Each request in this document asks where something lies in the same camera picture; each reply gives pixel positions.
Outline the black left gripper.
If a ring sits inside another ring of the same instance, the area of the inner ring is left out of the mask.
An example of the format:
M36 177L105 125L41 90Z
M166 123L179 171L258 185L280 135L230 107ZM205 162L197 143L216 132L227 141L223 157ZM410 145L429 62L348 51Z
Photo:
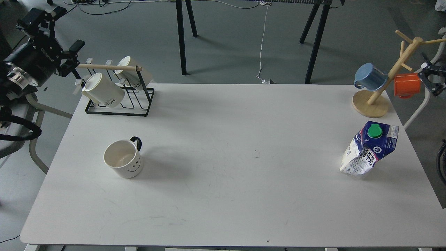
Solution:
M55 22L65 14L67 10L61 6L50 12L32 8L22 19L18 19L16 28L29 39L6 57L7 70L24 78L27 85L35 87L42 86L54 73L61 77L69 73L80 77L76 70L80 64L78 52L85 46L85 41L77 40L68 51L64 51L55 38Z

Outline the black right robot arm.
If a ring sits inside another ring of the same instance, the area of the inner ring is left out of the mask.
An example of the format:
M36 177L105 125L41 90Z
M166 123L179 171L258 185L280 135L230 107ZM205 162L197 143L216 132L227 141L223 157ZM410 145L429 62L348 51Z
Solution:
M445 91L445 65L435 65L429 60L425 53L421 53L424 63L421 65L421 71L417 74L420 81L435 97Z

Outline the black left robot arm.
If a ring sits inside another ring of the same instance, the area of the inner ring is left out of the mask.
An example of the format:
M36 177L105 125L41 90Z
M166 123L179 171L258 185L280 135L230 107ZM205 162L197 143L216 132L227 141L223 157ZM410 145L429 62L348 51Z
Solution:
M32 8L16 28L28 37L28 41L15 49L1 63L1 124L20 124L28 129L23 136L1 135L5 141L29 141L41 135L41 128L28 119L15 116L11 107L18 99L35 93L51 75L66 77L72 73L80 79L78 52L85 45L77 40L68 49L62 49L55 37L55 22L67 14L57 6L51 12Z

